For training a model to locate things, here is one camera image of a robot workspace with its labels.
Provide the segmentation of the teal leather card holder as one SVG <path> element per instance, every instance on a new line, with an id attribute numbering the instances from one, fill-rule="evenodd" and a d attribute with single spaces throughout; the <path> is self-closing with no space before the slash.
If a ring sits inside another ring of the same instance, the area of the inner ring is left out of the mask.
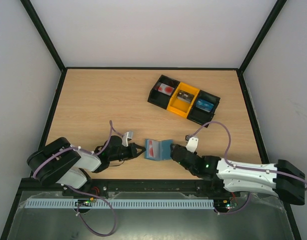
<path id="1" fill-rule="evenodd" d="M 162 140 L 162 141 L 157 141 L 158 142 L 158 155 L 155 159 L 148 159 L 146 158 L 146 151 L 144 158 L 147 160 L 152 160 L 152 161 L 166 161 L 166 160 L 171 160 L 171 144 L 173 144 L 172 139 L 167 139 L 167 140 Z"/>

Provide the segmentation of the red white credit card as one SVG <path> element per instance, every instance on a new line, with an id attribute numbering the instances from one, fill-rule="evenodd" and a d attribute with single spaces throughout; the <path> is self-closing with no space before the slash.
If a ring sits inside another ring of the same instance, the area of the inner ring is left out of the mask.
<path id="1" fill-rule="evenodd" d="M 152 139 L 146 140 L 146 158 L 155 159 L 158 156 L 158 142 Z"/>

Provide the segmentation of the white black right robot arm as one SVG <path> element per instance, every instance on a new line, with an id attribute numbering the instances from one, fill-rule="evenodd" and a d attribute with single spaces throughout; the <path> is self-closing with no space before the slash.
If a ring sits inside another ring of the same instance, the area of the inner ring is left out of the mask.
<path id="1" fill-rule="evenodd" d="M 272 195 L 291 205 L 305 204 L 305 174 L 287 160 L 277 163 L 245 164 L 218 156 L 198 156 L 179 144 L 170 146 L 170 156 L 196 176 L 212 182 L 212 192 L 252 192 Z"/>

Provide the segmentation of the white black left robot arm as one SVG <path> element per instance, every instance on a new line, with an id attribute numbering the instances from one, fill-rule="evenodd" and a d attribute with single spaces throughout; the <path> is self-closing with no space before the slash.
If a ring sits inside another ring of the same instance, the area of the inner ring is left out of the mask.
<path id="1" fill-rule="evenodd" d="M 80 189 L 89 180 L 87 171 L 100 173 L 111 162 L 132 160 L 146 151 L 144 146 L 128 140 L 114 135 L 95 151 L 87 151 L 60 137 L 31 154 L 26 163 L 33 172 L 32 177 L 44 187 L 61 184 Z"/>

